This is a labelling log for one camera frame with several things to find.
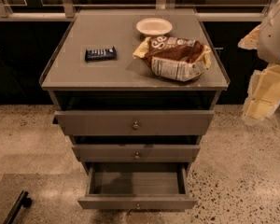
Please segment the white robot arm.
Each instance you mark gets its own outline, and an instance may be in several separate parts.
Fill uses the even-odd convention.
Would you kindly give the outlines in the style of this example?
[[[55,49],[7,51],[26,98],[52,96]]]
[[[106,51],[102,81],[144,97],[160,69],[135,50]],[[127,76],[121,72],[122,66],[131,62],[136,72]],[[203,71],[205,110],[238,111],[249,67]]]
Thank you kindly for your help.
[[[240,40],[241,49],[255,49],[268,66],[250,78],[243,111],[245,117],[264,120],[280,106],[280,0],[261,24]]]

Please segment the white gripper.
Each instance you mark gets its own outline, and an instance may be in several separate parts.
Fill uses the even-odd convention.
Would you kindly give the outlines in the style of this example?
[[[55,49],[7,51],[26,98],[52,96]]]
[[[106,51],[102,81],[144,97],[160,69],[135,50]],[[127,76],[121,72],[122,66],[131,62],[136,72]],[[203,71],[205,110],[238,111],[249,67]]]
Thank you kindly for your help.
[[[280,3],[260,26],[239,41],[238,47],[258,49],[258,56],[269,63],[264,70],[255,70],[251,76],[243,107],[246,117],[264,120],[280,106]]]

